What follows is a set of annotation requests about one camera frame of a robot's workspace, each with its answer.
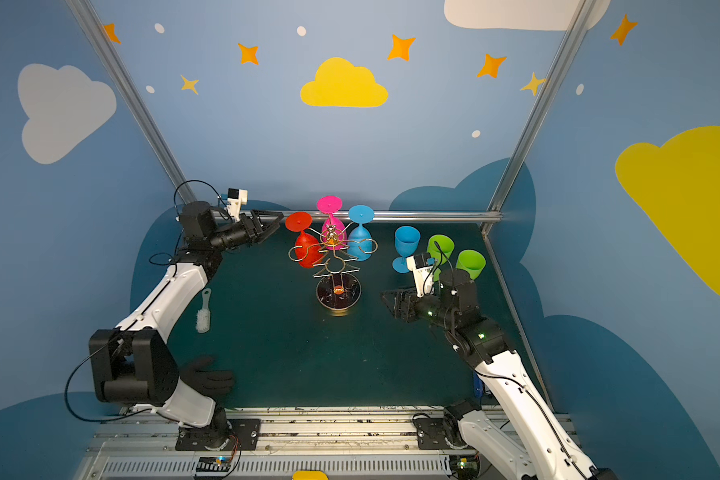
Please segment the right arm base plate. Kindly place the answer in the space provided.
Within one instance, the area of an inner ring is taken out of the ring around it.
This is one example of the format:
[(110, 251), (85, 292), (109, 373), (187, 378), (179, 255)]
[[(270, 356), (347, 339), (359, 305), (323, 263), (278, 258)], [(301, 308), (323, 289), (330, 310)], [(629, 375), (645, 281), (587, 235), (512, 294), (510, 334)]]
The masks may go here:
[(451, 418), (417, 416), (412, 419), (420, 450), (461, 450), (467, 447), (458, 423)]

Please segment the red wine glass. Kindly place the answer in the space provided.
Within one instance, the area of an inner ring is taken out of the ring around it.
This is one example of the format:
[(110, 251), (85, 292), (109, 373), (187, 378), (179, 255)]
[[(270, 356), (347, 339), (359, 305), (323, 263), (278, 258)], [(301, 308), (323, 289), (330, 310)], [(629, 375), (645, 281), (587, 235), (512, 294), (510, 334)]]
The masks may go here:
[(288, 257), (302, 268), (313, 268), (322, 259), (319, 240), (310, 233), (313, 219), (307, 212), (295, 212), (285, 221), (286, 228), (298, 233), (294, 246), (289, 250)]

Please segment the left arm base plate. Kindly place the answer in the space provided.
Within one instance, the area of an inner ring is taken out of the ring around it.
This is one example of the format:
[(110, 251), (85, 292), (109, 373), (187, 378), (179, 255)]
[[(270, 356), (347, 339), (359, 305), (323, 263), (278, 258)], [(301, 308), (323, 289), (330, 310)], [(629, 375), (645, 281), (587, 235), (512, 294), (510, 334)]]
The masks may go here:
[(180, 427), (176, 451), (253, 451), (257, 447), (261, 421), (254, 418), (227, 419), (202, 428)]

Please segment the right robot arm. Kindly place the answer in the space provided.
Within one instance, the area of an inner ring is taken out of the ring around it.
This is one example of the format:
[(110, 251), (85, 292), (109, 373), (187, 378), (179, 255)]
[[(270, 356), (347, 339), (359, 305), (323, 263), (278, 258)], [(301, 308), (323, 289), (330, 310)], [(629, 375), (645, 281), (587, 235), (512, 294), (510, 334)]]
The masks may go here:
[(613, 479), (576, 445), (540, 397), (516, 350), (500, 326), (482, 314), (476, 283), (464, 270), (432, 281), (414, 273), (411, 288), (381, 294), (390, 314), (406, 323), (426, 320), (443, 329), (453, 350), (468, 364), (514, 427), (509, 437), (481, 408), (462, 402), (448, 408), (460, 439), (483, 455), (506, 479)]

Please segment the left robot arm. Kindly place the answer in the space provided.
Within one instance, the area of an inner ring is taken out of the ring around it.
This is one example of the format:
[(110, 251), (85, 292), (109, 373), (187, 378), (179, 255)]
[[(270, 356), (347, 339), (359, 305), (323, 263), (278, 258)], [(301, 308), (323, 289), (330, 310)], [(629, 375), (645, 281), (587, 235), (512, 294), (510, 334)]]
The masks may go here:
[(218, 223), (218, 211), (205, 201), (184, 205), (177, 214), (184, 245), (162, 280), (116, 327), (91, 336), (90, 363), (99, 401), (144, 404), (182, 427), (225, 433), (226, 418), (215, 398), (230, 389), (230, 372), (203, 367), (182, 372), (168, 340), (189, 303), (215, 275), (224, 252), (263, 243), (283, 216), (252, 210)]

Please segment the green wine glass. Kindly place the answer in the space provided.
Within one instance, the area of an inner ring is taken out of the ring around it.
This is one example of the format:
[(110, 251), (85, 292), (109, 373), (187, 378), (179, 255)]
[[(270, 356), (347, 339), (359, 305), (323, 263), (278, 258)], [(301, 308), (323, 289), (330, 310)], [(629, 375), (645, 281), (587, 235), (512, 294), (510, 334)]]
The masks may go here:
[(471, 280), (476, 280), (486, 264), (486, 258), (479, 251), (467, 249), (458, 254), (456, 268), (465, 271)]
[(453, 240), (443, 234), (432, 235), (427, 243), (427, 252), (430, 254), (434, 271), (433, 280), (438, 281), (442, 269), (450, 261), (451, 254), (455, 248)]

